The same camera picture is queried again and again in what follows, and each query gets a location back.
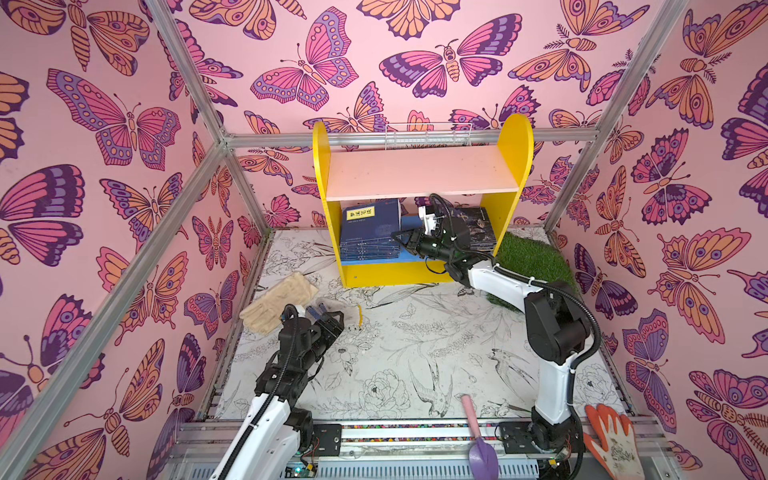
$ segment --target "yellow bookshelf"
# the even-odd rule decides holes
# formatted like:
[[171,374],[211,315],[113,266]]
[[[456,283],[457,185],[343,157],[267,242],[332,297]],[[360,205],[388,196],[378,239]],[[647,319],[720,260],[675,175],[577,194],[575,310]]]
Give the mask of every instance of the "yellow bookshelf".
[[[452,281],[425,268],[424,261],[344,264],[339,256],[341,202],[377,198],[482,194],[497,243],[504,238],[533,162],[533,130],[524,115],[504,123],[496,145],[343,152],[331,155],[322,122],[313,129],[317,186],[336,264],[346,288]],[[435,271],[442,262],[428,262]]]

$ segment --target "pink shelf board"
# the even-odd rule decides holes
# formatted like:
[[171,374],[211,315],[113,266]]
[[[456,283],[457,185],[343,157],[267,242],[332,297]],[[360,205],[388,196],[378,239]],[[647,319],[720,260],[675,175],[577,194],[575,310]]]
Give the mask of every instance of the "pink shelf board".
[[331,154],[328,201],[519,190],[495,145]]

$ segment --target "yellow shelf side panel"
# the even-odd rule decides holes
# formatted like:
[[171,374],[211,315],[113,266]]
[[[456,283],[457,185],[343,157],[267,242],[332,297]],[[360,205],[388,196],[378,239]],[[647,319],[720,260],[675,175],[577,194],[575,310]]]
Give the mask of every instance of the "yellow shelf side panel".
[[520,114],[510,115],[504,122],[504,127],[498,136],[496,145],[501,151],[507,167],[515,177],[519,190],[516,192],[500,194],[484,194],[480,205],[488,211],[488,217],[496,235],[496,247],[493,254],[498,252],[502,244],[504,234],[512,222],[515,208],[518,206],[520,196],[523,193],[525,182],[533,164],[533,129],[528,117]]
[[326,213],[326,223],[331,235],[331,244],[333,245],[333,254],[336,255],[336,265],[339,267],[341,281],[346,286],[344,279],[344,270],[341,267],[341,257],[339,256],[339,241],[341,239],[341,205],[339,202],[328,202],[326,200],[326,189],[328,188],[328,173],[331,167],[331,146],[328,142],[328,132],[322,121],[316,122],[312,129],[312,156],[315,161],[315,176],[317,177],[317,188],[320,190],[320,199],[323,201],[323,211]]

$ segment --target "beige glove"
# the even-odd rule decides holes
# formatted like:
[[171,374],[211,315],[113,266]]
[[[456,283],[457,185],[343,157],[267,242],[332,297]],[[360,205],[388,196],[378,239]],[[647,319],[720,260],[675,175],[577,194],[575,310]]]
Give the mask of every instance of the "beige glove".
[[634,440],[634,428],[626,415],[600,404],[585,408],[600,444],[584,434],[584,443],[614,480],[642,480],[643,467]]

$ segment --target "pink trowel handle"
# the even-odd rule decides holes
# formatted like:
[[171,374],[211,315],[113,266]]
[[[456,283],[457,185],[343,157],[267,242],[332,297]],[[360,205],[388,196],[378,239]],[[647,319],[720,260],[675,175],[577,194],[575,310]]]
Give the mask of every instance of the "pink trowel handle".
[[462,405],[464,406],[464,413],[467,415],[469,431],[472,432],[472,436],[476,439],[480,438],[480,425],[478,425],[478,417],[475,414],[475,406],[472,405],[472,397],[462,395]]

